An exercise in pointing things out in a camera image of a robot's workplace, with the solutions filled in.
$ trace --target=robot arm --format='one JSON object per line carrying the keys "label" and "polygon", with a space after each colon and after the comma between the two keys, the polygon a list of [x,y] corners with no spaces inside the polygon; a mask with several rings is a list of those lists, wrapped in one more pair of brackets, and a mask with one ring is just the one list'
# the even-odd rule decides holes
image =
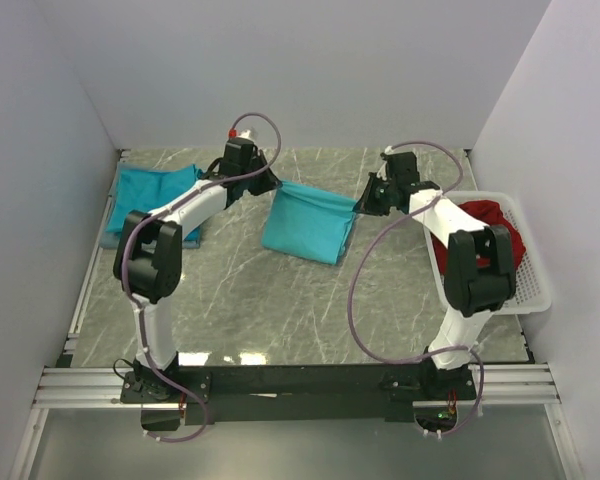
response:
{"label": "robot arm", "polygon": [[[264,154],[253,141],[253,132],[246,130],[230,138],[224,155],[217,159],[203,178],[191,189],[169,202],[167,205],[148,213],[133,211],[125,219],[113,273],[121,279],[122,258],[127,240],[136,226],[148,216],[159,211],[169,213],[161,220],[146,225],[138,234],[128,262],[129,283],[134,298],[141,307],[132,303],[136,325],[136,337],[140,338],[140,310],[144,311],[144,325],[147,344],[151,345],[151,356],[160,370],[166,370],[173,363],[177,350],[171,331],[171,298],[180,281],[182,270],[182,239],[209,217],[229,208],[245,190],[252,195],[260,195],[280,186],[280,181],[270,171],[250,179],[215,185],[206,190],[203,187],[214,180],[234,177],[254,172],[267,162]],[[183,205],[181,203],[195,190],[202,190]],[[146,246],[155,245],[153,250]],[[136,360],[149,367],[146,352],[138,342]]]}
{"label": "robot arm", "polygon": [[[388,215],[396,207],[422,223],[449,251],[444,289],[449,308],[429,350],[464,345],[471,348],[493,312],[515,294],[513,250],[508,230],[489,226],[462,211],[433,182],[421,182],[416,156],[383,154],[385,163],[369,174],[357,213]],[[437,203],[422,213],[426,205]],[[478,267],[476,257],[489,259]],[[469,362],[464,351],[433,357],[438,369],[452,370]]]}

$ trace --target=white wall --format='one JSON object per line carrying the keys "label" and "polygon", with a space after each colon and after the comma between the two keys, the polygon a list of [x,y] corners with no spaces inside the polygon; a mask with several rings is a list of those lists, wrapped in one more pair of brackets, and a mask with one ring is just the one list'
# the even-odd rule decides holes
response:
{"label": "white wall", "polygon": [[37,0],[118,147],[472,147],[548,0]]}
{"label": "white wall", "polygon": [[61,352],[114,150],[31,0],[0,0],[0,479]]}
{"label": "white wall", "polygon": [[515,195],[554,287],[525,321],[587,478],[600,479],[600,0],[553,0],[480,134],[478,184]]}

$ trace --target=white plastic basket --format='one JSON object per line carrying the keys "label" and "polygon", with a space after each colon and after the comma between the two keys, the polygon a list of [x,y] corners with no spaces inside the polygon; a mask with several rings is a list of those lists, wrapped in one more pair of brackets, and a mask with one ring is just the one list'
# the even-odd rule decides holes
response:
{"label": "white plastic basket", "polygon": [[[502,309],[495,312],[495,314],[527,314],[547,310],[551,306],[551,296],[549,294],[547,277],[540,264],[538,251],[533,243],[529,227],[515,202],[507,195],[496,192],[452,191],[447,194],[447,197],[456,205],[472,200],[492,200],[498,202],[504,217],[522,236],[522,241],[527,252],[523,257],[518,270],[516,270],[516,295],[511,300],[508,300]],[[427,241],[427,249],[429,250],[429,258],[431,260],[431,267],[433,268],[436,288],[438,289],[438,296],[440,297],[442,307],[446,310],[449,304],[444,294],[444,278],[440,275],[440,271],[438,270],[438,262],[436,261],[436,255],[431,241],[431,233],[426,228],[425,239]]]}

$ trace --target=marble surface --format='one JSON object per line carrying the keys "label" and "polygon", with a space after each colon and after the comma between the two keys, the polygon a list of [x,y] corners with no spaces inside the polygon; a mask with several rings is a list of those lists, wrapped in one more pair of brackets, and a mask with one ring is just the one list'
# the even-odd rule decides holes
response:
{"label": "marble surface", "polygon": [[[423,179],[448,185],[455,167],[443,154],[416,150]],[[464,152],[462,190],[475,190]],[[135,150],[126,161],[142,167],[201,168],[221,149]],[[274,167],[281,179],[359,198],[380,149],[284,149]],[[202,247],[183,252],[183,276],[174,294],[173,331],[190,364],[311,364],[370,361],[351,339],[346,298],[362,252],[378,231],[401,215],[358,216],[346,254],[328,266],[260,245],[273,193],[245,195],[203,225]],[[133,316],[103,251],[93,273],[74,367],[107,367],[132,359]],[[355,320],[375,352],[392,358],[421,353],[444,317],[422,226],[407,222],[391,232],[368,259],[355,297]],[[477,348],[488,362],[528,360],[515,316],[493,317]]]}

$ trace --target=folded teal cloth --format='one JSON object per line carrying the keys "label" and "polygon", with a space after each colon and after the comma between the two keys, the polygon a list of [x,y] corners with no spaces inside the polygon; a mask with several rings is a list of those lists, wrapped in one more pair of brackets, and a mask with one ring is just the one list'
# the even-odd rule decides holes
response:
{"label": "folded teal cloth", "polygon": [[353,227],[356,201],[317,188],[282,182],[262,235],[262,246],[335,265]]}
{"label": "folded teal cloth", "polygon": [[[117,248],[124,219],[131,210],[149,212],[169,203],[189,190],[202,174],[202,170],[190,165],[174,172],[144,170],[121,164],[117,172],[115,189],[111,192],[114,207],[109,222],[100,239],[103,248]],[[200,227],[184,239],[183,248],[200,246]]]}

